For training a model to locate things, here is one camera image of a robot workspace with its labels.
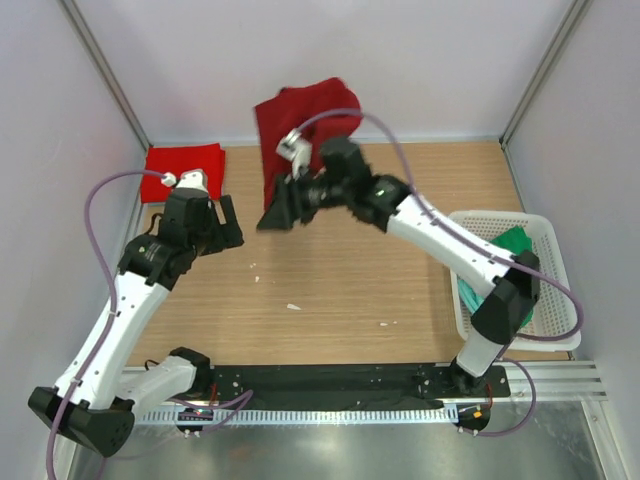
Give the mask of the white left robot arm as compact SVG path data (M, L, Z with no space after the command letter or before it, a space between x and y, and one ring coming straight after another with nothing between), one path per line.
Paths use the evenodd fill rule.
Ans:
M33 390L29 408L52 431L109 458L155 406L205 394L211 361L186 347L130 381L121 372L148 321L194 261L243 243L231 196L213 201L202 190L174 189L157 232L127 244L111 297L80 352L53 386Z

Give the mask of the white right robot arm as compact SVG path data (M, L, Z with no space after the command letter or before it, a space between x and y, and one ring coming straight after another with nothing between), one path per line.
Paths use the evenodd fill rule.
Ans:
M528 250L514 255L483 241L404 181L373 173L360 146L347 137L322 145L324 168L317 174L310 169L311 145L298 131L281 139L276 152L291 171L276 177L258 230L290 231L296 224L310 223L321 209L345 207L357 220L412 243L448 267L484 299L449 367L451 382L467 395L482 388L487 371L539 298L540 282L534 275L538 257Z

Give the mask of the dark red t shirt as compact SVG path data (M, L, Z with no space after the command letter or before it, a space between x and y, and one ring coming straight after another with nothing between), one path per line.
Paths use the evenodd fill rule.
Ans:
M271 204L276 177L291 172L291 163L276 153L280 140L320 113L359 108L360 102L355 93L337 77L306 87L284 87L275 97L254 107L264 179L264 207ZM322 143L332 137L349 136L359 125L358 117L336 115L303 128L302 137L311 144L310 171L316 174L324 167L319 156Z

